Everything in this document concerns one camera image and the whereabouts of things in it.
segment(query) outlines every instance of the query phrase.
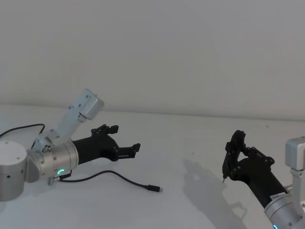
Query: white table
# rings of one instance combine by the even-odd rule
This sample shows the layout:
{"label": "white table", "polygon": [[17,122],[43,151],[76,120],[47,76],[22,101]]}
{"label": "white table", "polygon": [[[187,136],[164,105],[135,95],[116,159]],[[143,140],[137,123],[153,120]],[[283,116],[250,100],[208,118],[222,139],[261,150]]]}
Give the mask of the white table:
{"label": "white table", "polygon": [[[0,105],[0,132],[43,122],[52,128],[65,110]],[[52,187],[46,181],[25,184],[16,200],[0,203],[2,229],[269,229],[264,211],[242,182],[222,184],[225,144],[237,129],[246,143],[275,159],[273,173],[288,185],[285,142],[305,135],[305,123],[162,114],[100,112],[73,136],[90,135],[101,124],[119,125],[119,146],[141,143],[135,159],[97,159],[77,167],[73,178],[114,169],[144,184],[163,187],[154,193],[114,175]],[[3,139],[29,148],[39,127],[18,130]]]}

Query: white wall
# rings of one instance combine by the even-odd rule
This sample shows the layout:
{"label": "white wall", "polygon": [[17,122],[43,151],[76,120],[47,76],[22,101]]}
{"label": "white wall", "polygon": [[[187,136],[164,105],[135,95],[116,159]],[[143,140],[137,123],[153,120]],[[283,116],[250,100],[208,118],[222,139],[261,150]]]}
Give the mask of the white wall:
{"label": "white wall", "polygon": [[305,119],[305,1],[2,0],[0,102]]}

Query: black cable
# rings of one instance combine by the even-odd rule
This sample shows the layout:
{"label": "black cable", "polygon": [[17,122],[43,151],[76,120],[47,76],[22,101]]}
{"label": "black cable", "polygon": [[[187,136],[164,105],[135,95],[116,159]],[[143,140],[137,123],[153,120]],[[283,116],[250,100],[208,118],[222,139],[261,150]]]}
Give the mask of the black cable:
{"label": "black cable", "polygon": [[46,127],[45,124],[43,124],[43,123],[20,126],[20,127],[12,128],[10,130],[7,130],[7,131],[3,132],[2,134],[0,134],[0,138],[3,137],[4,135],[6,135],[7,133],[11,132],[11,131],[20,130],[20,129],[24,129],[24,128],[29,128],[29,127],[34,127],[34,126],[42,126],[42,129],[40,130],[39,134],[41,134],[44,131],[44,128]]}
{"label": "black cable", "polygon": [[136,185],[136,186],[139,186],[139,187],[142,187],[142,188],[145,188],[149,191],[154,191],[154,192],[162,192],[162,188],[159,187],[159,186],[154,186],[154,185],[142,185],[142,184],[139,184],[139,183],[136,183],[132,180],[129,180],[127,179],[126,177],[122,176],[121,174],[117,173],[117,172],[114,172],[112,170],[105,170],[105,171],[102,171],[102,172],[99,172],[99,173],[96,173],[90,177],[86,177],[86,178],[83,178],[83,179],[78,179],[78,180],[64,180],[65,178],[67,177],[70,177],[71,175],[69,174],[68,176],[67,175],[62,175],[62,176],[59,176],[60,178],[60,182],[66,182],[66,183],[75,183],[75,182],[82,182],[82,181],[86,181],[86,180],[90,180],[94,177],[97,177],[98,175],[101,175],[101,174],[104,174],[104,173],[112,173],[112,174],[115,174],[117,175],[118,177],[122,178],[123,180],[127,181],[128,183],[131,183],[133,185]]}

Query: green led light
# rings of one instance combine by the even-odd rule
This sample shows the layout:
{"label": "green led light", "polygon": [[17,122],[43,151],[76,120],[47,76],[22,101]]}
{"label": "green led light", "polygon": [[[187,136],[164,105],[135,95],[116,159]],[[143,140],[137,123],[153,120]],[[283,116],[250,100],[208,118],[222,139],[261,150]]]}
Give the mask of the green led light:
{"label": "green led light", "polygon": [[61,169],[57,172],[58,175],[60,175],[61,173],[63,173],[65,170],[64,169]]}

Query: label sticker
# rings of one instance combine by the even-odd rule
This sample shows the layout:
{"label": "label sticker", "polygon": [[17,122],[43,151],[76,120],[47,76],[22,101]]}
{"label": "label sticker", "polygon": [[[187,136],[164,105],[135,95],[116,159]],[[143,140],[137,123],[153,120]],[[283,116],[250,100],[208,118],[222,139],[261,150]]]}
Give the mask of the label sticker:
{"label": "label sticker", "polygon": [[272,200],[274,200],[274,199],[277,199],[277,198],[279,198],[279,197],[281,197],[281,196],[283,196],[283,195],[285,195],[285,194],[286,194],[286,193],[282,192],[282,193],[279,193],[279,194],[272,195],[272,196],[270,196],[270,198],[271,198]]}

